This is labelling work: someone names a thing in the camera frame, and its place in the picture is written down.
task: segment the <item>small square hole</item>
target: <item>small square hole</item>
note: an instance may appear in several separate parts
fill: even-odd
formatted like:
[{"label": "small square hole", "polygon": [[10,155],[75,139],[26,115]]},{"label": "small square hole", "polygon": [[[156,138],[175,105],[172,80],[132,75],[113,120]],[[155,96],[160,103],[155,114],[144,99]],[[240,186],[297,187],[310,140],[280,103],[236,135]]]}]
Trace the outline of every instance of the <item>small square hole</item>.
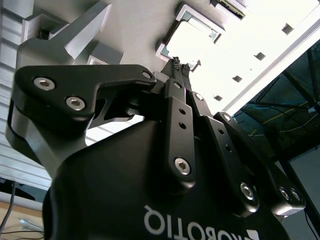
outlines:
[{"label": "small square hole", "polygon": [[289,24],[285,24],[284,28],[282,28],[282,32],[284,32],[286,35],[291,33],[293,28]]},{"label": "small square hole", "polygon": [[217,100],[217,101],[221,101],[223,98],[221,97],[221,96],[219,96],[219,95],[215,95],[214,97],[213,97],[215,100]]},{"label": "small square hole", "polygon": [[242,77],[236,75],[236,76],[234,76],[232,79],[235,80],[237,83],[240,83],[241,80],[242,80]]},{"label": "small square hole", "polygon": [[266,57],[266,55],[264,55],[262,52],[259,52],[257,55],[254,56],[260,61],[262,61]]}]

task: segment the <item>robotiq logo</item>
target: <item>robotiq logo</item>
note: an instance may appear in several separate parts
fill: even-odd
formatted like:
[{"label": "robotiq logo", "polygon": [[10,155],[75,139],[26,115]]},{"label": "robotiq logo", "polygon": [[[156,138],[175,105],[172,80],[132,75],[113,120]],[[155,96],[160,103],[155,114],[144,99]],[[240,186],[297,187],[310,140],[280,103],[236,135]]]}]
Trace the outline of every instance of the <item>robotiq logo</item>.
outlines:
[{"label": "robotiq logo", "polygon": [[[149,233],[153,235],[167,234],[168,239],[175,240],[259,240],[259,235],[256,230],[247,230],[248,237],[235,235],[234,233],[229,233],[224,230],[219,230],[216,232],[216,229],[213,227],[207,226],[206,228],[200,226],[200,224],[192,221],[188,224],[187,229],[183,229],[182,219],[177,218],[177,234],[174,234],[172,229],[172,218],[171,215],[166,215],[165,218],[161,215],[160,212],[151,209],[148,205],[145,205],[144,208],[147,210],[144,215],[144,226]],[[158,218],[157,227],[154,228],[150,225],[150,217],[153,219]],[[200,235],[197,238],[194,237],[193,228],[197,229]]]}]

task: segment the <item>wooden surface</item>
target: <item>wooden surface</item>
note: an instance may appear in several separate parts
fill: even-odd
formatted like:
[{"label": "wooden surface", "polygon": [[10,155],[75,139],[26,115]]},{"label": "wooden surface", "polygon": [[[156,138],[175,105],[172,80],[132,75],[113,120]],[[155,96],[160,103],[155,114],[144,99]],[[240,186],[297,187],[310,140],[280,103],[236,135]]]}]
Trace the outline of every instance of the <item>wooden surface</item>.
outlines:
[{"label": "wooden surface", "polygon": [[[0,202],[0,221],[4,219],[7,210],[9,208],[9,203]],[[21,206],[14,206],[8,221],[4,227],[3,233],[14,232],[14,231],[24,231],[20,223],[20,219],[29,221],[39,227],[43,227],[42,213],[40,211],[35,211]],[[23,238],[41,238],[43,235],[39,232],[17,232],[11,234],[2,234],[1,240],[17,240]]]}]

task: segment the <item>wire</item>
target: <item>wire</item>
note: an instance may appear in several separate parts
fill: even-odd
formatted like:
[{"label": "wire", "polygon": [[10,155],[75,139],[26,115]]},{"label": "wire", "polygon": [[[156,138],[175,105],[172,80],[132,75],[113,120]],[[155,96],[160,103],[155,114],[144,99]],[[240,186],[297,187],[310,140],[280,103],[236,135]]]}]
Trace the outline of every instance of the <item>wire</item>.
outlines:
[{"label": "wire", "polygon": [[[305,105],[306,103],[308,103],[308,102],[306,101],[306,102],[300,104],[299,106],[301,107],[301,106]],[[276,116],[274,116],[274,117],[272,117],[272,118],[264,121],[264,122],[262,123],[262,125],[264,125],[264,124],[266,124],[266,123],[268,123],[268,122],[270,122],[270,121],[272,121],[272,120],[274,120],[274,119],[277,119],[277,118],[281,117],[282,115],[285,115],[285,114],[291,112],[292,110],[294,110],[294,108],[291,108],[291,109],[289,109],[289,110],[287,110],[287,111],[285,111],[285,112],[281,111],[281,112],[282,112],[281,114],[276,115]]]},{"label": "wire", "polygon": [[301,126],[297,126],[295,128],[292,128],[292,129],[289,129],[289,130],[283,130],[283,131],[280,131],[280,133],[287,133],[287,132],[291,132],[291,131],[294,131],[294,130],[297,130],[297,129],[300,129],[302,128],[303,126],[307,125],[308,123],[310,123],[313,119],[315,119],[315,117],[317,117],[318,114],[314,115],[312,118],[310,118],[307,122],[305,122],[303,125]]},{"label": "wire", "polygon": [[11,190],[11,198],[10,198],[9,208],[8,208],[4,218],[2,220],[2,223],[0,225],[0,236],[1,236],[2,231],[5,228],[5,225],[6,225],[6,223],[8,221],[8,218],[9,218],[9,216],[11,214],[12,208],[14,207],[15,194],[16,194],[16,182],[13,181],[12,182],[12,190]]},{"label": "wire", "polygon": [[25,240],[41,240],[41,239],[44,239],[44,238],[45,238],[44,236],[41,236],[41,237],[19,237],[19,238],[16,238],[14,240],[23,240],[23,239],[25,239]]},{"label": "wire", "polygon": [[243,111],[240,112],[239,114],[234,115],[233,117],[236,118],[236,117],[240,116],[241,114],[244,114],[244,113],[245,113],[246,111],[248,111],[249,109],[253,109],[253,107],[251,106],[251,107],[247,108],[246,110],[243,110]]},{"label": "wire", "polygon": [[[288,133],[288,132],[291,132],[291,131],[294,131],[294,130],[297,130],[297,129],[300,129],[300,128],[303,128],[305,125],[307,125],[308,123],[310,123],[313,119],[315,119],[317,116],[319,116],[318,114],[314,115],[312,118],[310,118],[308,121],[306,121],[304,124],[302,124],[301,126],[297,126],[295,128],[292,128],[292,129],[288,129],[288,130],[282,130],[280,131],[279,133]],[[248,134],[249,137],[262,137],[264,136],[264,134],[253,134],[255,133],[254,130]]]},{"label": "wire", "polygon": [[44,233],[44,231],[6,231],[2,234],[15,234],[15,233]]},{"label": "wire", "polygon": [[303,126],[303,125],[301,124],[301,122],[295,120],[293,117],[290,117],[290,116],[287,114],[287,112],[281,111],[280,109],[278,109],[278,108],[276,108],[276,107],[273,107],[273,106],[271,106],[270,108],[279,111],[279,112],[282,113],[283,115],[287,116],[289,119],[292,119],[292,120],[295,121],[297,124],[299,124],[299,125],[300,125],[304,130],[306,130],[308,133],[310,132],[305,126]]},{"label": "wire", "polygon": [[313,230],[312,227],[310,226],[310,223],[309,223],[309,221],[308,221],[308,217],[307,217],[306,210],[304,210],[304,216],[305,216],[306,224],[308,224],[311,232],[312,232],[313,235],[314,235],[314,238],[315,238],[316,240],[318,240],[318,237],[317,237],[316,233],[314,232],[314,230]]},{"label": "wire", "polygon": [[[302,100],[302,101],[288,101],[288,102],[282,102],[282,103],[280,103],[280,104],[300,104],[300,103],[305,103],[306,101],[305,100]],[[268,107],[268,106],[264,106],[264,107],[260,107],[260,106],[252,106],[253,108],[255,108],[255,109],[269,109],[270,107]]]}]

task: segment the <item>silver screw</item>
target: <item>silver screw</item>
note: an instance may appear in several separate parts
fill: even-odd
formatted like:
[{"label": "silver screw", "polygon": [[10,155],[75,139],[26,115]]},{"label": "silver screw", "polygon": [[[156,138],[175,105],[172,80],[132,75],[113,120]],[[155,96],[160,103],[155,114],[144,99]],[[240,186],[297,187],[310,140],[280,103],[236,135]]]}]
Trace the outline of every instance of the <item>silver screw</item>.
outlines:
[{"label": "silver screw", "polygon": [[182,175],[188,175],[190,173],[189,163],[183,158],[176,158],[174,160],[174,165]]},{"label": "silver screw", "polygon": [[199,93],[196,93],[195,94],[196,98],[199,99],[200,101],[203,101],[204,98],[199,94]]},{"label": "silver screw", "polygon": [[76,97],[76,96],[70,96],[66,99],[65,103],[70,107],[72,108],[73,110],[76,110],[76,111],[81,111],[82,109],[85,108],[86,104],[85,102]]},{"label": "silver screw", "polygon": [[241,192],[245,195],[245,197],[249,200],[253,200],[255,198],[254,196],[254,192],[251,190],[250,187],[248,187],[247,184],[245,184],[244,182],[242,182],[240,184],[240,189]]},{"label": "silver screw", "polygon": [[56,85],[53,81],[45,77],[37,77],[33,80],[33,84],[37,86],[39,89],[50,91],[55,89]]},{"label": "silver screw", "polygon": [[231,121],[231,118],[230,118],[227,114],[223,114],[223,116],[224,116],[224,118],[225,118],[228,122]]},{"label": "silver screw", "polygon": [[292,195],[293,195],[298,201],[300,201],[301,198],[300,198],[299,194],[296,192],[296,190],[294,190],[293,188],[291,188],[290,190],[291,190]]},{"label": "silver screw", "polygon": [[285,198],[285,200],[287,200],[287,201],[290,200],[288,193],[286,192],[286,190],[282,186],[279,187],[279,191],[282,194],[282,196]]},{"label": "silver screw", "polygon": [[176,81],[175,81],[175,82],[173,82],[173,85],[175,85],[178,89],[180,89],[180,88],[181,88],[181,85],[180,85],[179,83],[177,83]]}]

